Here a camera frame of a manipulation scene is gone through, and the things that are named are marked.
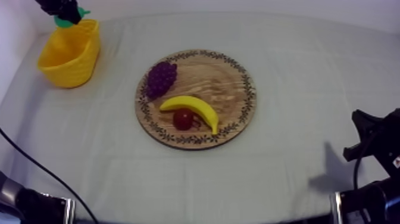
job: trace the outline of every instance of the purple grapes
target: purple grapes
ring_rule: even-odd
[[[149,71],[146,89],[149,99],[157,99],[167,93],[176,80],[176,68],[176,64],[162,61]]]

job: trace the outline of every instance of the plastic basket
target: plastic basket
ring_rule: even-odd
[[[98,22],[82,20],[71,28],[53,32],[37,67],[55,86],[73,88],[90,79],[99,50]]]

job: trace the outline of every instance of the red tomato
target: red tomato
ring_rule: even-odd
[[[178,130],[189,130],[193,124],[194,112],[183,108],[174,113],[174,126]]]

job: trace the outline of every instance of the banana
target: banana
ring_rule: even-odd
[[[172,97],[160,106],[161,111],[178,110],[188,108],[199,114],[203,120],[211,127],[212,134],[218,134],[218,114],[205,101],[191,96]]]

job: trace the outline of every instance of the wood grain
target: wood grain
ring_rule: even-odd
[[[154,139],[181,150],[204,150],[231,140],[246,128],[256,108],[256,91],[250,75],[237,61],[201,49],[180,51],[160,61],[177,64],[174,85],[161,98],[149,101],[145,88],[150,68],[139,82],[135,97],[137,119]],[[173,112],[160,112],[158,108],[179,95],[200,98],[216,110],[220,118],[218,135],[212,135],[204,122],[199,129],[175,129]]]

